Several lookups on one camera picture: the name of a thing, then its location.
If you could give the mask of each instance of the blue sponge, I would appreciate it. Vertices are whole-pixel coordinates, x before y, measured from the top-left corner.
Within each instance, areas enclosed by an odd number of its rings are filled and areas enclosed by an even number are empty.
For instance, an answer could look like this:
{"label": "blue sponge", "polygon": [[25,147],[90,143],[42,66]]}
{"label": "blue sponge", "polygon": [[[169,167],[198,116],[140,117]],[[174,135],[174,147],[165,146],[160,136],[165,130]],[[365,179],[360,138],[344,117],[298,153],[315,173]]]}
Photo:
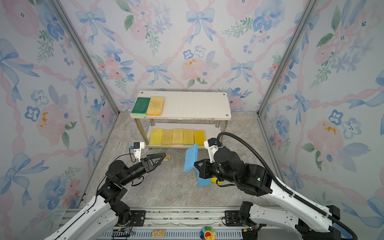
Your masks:
{"label": "blue sponge", "polygon": [[189,170],[195,167],[193,166],[193,164],[197,161],[198,150],[199,150],[199,146],[196,143],[185,152],[184,172],[188,172]]}
{"label": "blue sponge", "polygon": [[197,169],[196,169],[196,171],[197,171],[197,183],[199,184],[199,187],[205,187],[205,186],[208,186],[208,185],[212,184],[210,178],[208,178],[208,179],[200,178],[199,177],[200,172]]}

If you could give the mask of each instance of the white shelf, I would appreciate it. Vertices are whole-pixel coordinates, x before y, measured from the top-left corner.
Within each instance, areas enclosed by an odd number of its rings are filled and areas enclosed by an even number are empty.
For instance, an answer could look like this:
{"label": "white shelf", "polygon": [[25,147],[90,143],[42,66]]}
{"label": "white shelf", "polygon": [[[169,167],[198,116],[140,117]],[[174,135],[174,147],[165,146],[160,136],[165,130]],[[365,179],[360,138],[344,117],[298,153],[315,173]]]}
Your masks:
{"label": "white shelf", "polygon": [[[155,126],[149,125],[147,137],[151,139],[151,131],[152,129],[175,129],[175,128],[183,128],[183,129],[194,129],[194,130],[204,130],[205,139],[208,140],[212,137],[217,137],[217,135],[221,132],[220,128],[216,128],[214,124],[189,124],[189,123],[165,123],[165,122],[155,122]],[[169,145],[169,146],[161,146],[161,145],[149,145],[147,147],[162,147],[162,148],[190,148],[191,145]]]}
{"label": "white shelf", "polygon": [[231,110],[226,93],[140,91],[138,98],[164,97],[160,116],[135,116],[151,119],[230,120]]}

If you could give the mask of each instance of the lower shelf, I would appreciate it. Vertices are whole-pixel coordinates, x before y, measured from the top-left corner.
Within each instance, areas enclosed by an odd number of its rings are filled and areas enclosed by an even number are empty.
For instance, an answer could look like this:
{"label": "lower shelf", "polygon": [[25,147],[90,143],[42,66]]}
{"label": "lower shelf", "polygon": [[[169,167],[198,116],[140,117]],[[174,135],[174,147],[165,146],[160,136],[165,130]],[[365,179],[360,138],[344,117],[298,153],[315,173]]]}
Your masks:
{"label": "lower shelf", "polygon": [[[175,129],[175,128],[183,128],[183,129],[194,129],[194,130],[204,130],[205,139],[208,140],[212,137],[217,137],[217,135],[221,132],[220,128],[216,128],[214,124],[195,124],[195,123],[165,123],[165,122],[155,122],[155,126],[149,125],[147,137],[151,139],[151,131],[152,129]],[[191,145],[149,145],[147,147],[161,147],[161,148],[184,148],[188,149]]]}

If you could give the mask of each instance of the plush toy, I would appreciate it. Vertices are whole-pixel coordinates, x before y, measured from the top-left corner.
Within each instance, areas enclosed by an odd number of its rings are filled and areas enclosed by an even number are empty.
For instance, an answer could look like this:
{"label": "plush toy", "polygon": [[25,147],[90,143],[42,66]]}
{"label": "plush toy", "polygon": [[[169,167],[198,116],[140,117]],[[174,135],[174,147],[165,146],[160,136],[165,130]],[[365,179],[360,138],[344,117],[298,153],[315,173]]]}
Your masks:
{"label": "plush toy", "polygon": [[200,238],[205,240],[215,240],[216,239],[215,230],[212,227],[204,227],[200,231]]}

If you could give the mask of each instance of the green scouring pad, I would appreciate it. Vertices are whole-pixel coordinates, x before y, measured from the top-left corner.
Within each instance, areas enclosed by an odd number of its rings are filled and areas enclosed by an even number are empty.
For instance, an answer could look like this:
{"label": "green scouring pad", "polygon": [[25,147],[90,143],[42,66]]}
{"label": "green scouring pad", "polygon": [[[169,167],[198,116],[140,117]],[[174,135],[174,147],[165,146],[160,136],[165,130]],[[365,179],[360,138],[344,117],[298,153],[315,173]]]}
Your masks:
{"label": "green scouring pad", "polygon": [[137,98],[135,106],[133,106],[132,115],[145,116],[147,115],[147,108],[151,98]]}

